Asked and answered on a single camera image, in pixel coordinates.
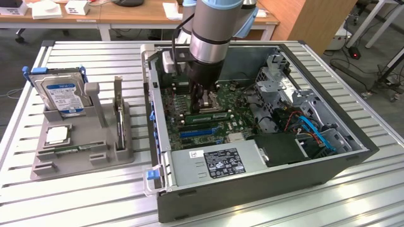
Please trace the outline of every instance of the aluminum slotted table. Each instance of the aluminum slotted table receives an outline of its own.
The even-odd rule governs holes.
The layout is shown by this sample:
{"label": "aluminum slotted table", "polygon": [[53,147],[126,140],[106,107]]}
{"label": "aluminum slotted table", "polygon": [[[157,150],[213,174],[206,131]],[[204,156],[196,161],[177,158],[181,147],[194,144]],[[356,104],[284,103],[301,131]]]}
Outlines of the aluminum slotted table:
{"label": "aluminum slotted table", "polygon": [[[4,159],[0,169],[0,224],[13,227],[404,224],[402,138],[308,46],[293,41],[284,44],[380,151],[324,185],[177,222],[158,223],[156,199],[142,194],[142,170],[150,166],[140,60],[142,43],[158,44],[144,41],[56,42],[53,46],[41,47],[33,66],[68,68],[82,64],[88,80],[100,82],[102,103],[112,102],[113,77],[122,76],[122,95],[130,104],[134,162],[82,175],[30,181],[44,105],[26,83],[0,144],[0,157]],[[293,69],[290,75],[301,88],[309,87]]]}

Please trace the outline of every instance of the blue hard drive label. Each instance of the blue hard drive label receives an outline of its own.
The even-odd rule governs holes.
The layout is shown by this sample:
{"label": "blue hard drive label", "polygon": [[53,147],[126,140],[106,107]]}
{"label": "blue hard drive label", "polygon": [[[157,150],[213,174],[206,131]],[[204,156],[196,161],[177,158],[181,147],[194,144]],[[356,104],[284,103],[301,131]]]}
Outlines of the blue hard drive label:
{"label": "blue hard drive label", "polygon": [[65,114],[74,114],[84,110],[80,97],[74,94],[76,85],[52,84],[46,86],[48,94],[58,111]]}

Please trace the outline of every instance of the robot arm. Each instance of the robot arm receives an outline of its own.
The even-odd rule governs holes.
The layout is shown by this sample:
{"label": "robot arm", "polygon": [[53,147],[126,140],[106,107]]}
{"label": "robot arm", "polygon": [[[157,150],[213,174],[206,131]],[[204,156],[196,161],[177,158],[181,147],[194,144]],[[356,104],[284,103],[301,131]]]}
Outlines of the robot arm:
{"label": "robot arm", "polygon": [[[218,79],[229,41],[233,36],[241,38],[246,36],[258,9],[256,0],[189,0],[185,2],[189,4],[184,7],[182,22],[192,16],[190,13],[194,10],[193,18],[184,24],[182,30],[190,32],[188,58],[184,61],[186,62],[185,74],[190,79],[190,110],[197,113],[202,107],[202,97],[206,96],[210,86]],[[182,62],[177,51],[170,56],[176,60],[165,60],[165,65],[166,62]],[[180,67],[174,65],[165,67],[168,68],[178,69]]]}

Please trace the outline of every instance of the power supply label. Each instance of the power supply label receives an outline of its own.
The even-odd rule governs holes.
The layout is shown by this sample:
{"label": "power supply label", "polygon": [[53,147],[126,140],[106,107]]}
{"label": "power supply label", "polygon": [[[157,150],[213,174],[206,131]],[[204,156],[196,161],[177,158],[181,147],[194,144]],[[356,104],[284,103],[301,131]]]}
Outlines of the power supply label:
{"label": "power supply label", "polygon": [[245,173],[236,148],[206,152],[202,155],[213,179]]}

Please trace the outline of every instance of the hard drive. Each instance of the hard drive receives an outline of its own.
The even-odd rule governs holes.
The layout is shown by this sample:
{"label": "hard drive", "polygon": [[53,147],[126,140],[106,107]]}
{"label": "hard drive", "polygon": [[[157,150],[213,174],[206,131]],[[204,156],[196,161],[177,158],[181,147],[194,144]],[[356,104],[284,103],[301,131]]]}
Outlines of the hard drive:
{"label": "hard drive", "polygon": [[84,93],[84,67],[61,70],[34,68],[28,77],[46,110],[58,110],[62,117],[85,114],[84,107],[90,106],[92,101]]}

